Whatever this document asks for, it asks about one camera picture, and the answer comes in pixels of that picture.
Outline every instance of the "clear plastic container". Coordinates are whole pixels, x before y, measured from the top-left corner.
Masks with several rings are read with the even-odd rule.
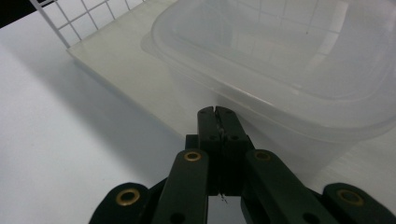
[[[196,105],[191,113],[230,107],[299,173],[395,126],[395,8],[386,0],[178,0],[154,22],[151,47]]]

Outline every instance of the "black mechanical arm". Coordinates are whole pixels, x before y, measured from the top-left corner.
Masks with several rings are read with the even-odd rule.
[[[198,134],[186,136],[169,176],[152,187],[111,190],[90,224],[203,224],[208,196],[240,196],[248,224],[395,224],[396,217],[363,190],[330,184],[307,189],[274,153],[255,149],[235,113],[198,112]]]

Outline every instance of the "white wire rack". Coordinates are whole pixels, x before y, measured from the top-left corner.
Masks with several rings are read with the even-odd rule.
[[[141,0],[30,0],[67,48],[140,4]]]

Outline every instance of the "table surface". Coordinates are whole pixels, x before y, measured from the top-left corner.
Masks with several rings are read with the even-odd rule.
[[[79,66],[38,13],[0,30],[0,222],[88,223],[125,182],[165,178],[184,138]],[[396,213],[396,131],[359,143],[308,187],[365,189]],[[208,223],[244,223],[210,199]]]

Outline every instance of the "plastic container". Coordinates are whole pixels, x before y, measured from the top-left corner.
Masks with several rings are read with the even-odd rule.
[[[189,113],[230,107],[301,174],[394,127],[395,24],[385,0],[178,0],[150,38]]]

